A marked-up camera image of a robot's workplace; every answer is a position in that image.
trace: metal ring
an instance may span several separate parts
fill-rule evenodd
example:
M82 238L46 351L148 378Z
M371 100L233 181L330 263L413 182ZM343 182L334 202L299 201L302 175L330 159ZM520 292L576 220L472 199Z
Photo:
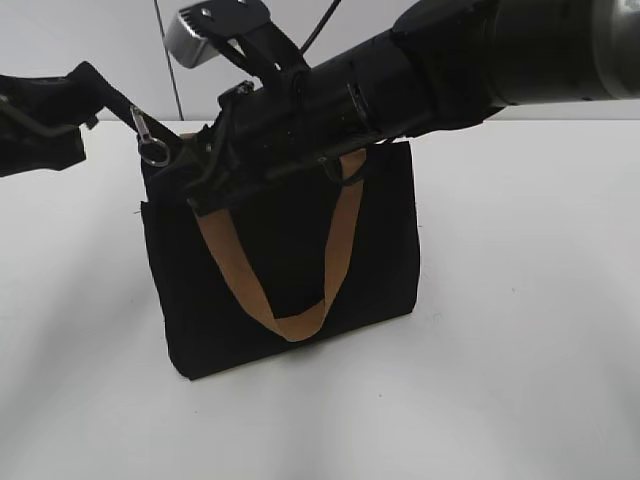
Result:
M145 145L156 145L162 148L166 154L166 160L162 162L156 162L155 160L145 157L144 154L142 153L143 147ZM168 167L169 164L171 163L171 149L167 146L166 143L164 143L162 140L159 140L157 138L149 138L146 141L141 142L140 145L138 145L138 153L142 157L142 160L144 161L144 163L146 163L147 165L151 165L152 167L155 167L155 168Z

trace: white surface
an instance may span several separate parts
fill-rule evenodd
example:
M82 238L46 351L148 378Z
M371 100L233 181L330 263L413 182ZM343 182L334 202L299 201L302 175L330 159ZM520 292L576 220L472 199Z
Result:
M0 180L0 478L640 478L638 129L416 142L415 314L191 384L102 124L87 163Z
M177 118L152 0L0 1L0 74L64 76L84 60L145 110Z

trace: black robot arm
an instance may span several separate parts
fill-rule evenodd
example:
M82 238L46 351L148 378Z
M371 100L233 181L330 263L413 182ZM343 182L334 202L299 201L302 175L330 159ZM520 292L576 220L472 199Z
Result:
M0 97L0 106L15 108L13 116L0 109L0 141L24 161L0 174L41 168L51 149L59 168L78 161L77 126L104 106L136 128L143 158L158 167L145 172L150 197L189 201L204 215L296 170L331 172L345 153L471 127L507 106L640 97L640 3L632 1L422 0L389 30L310 68L260 0L210 0L178 13L166 45L188 68L222 54L263 87L243 82L225 92L216 123L183 141L87 64L67 77L72 83L39 97L28 81L4 77L0 95L9 101ZM6 88L12 82L31 92L22 102ZM25 101L30 94L37 100ZM57 112L61 103L45 101L69 98L66 116ZM16 108L70 130L58 132L57 146L21 123ZM25 149L33 145L40 149Z

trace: white wall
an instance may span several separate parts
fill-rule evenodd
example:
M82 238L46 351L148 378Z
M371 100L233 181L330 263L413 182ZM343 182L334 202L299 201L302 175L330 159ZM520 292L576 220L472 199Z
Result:
M159 0L165 26L193 0ZM414 0L344 0L310 51L317 64L389 28ZM269 0L273 18L299 44L329 0ZM160 119L178 119L153 0L3 0L0 72L16 76L66 74L93 62L114 85ZM176 65L187 119L209 119L217 97L244 74L223 59L194 71ZM501 119L640 119L640 102L521 107Z
M86 163L0 181L0 478L640 478L639 129L416 141L415 313L190 384L135 140L100 125Z

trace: black cloth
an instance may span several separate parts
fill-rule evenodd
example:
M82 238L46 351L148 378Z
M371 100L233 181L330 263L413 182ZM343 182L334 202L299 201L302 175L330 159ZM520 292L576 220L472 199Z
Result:
M351 267L323 330L289 343L249 317L227 287L188 206L143 204L149 261L165 315L169 355L196 380L409 314L418 240L411 150L369 148ZM324 297L324 253L340 187L322 168L291 177L232 211L242 245L276 318Z

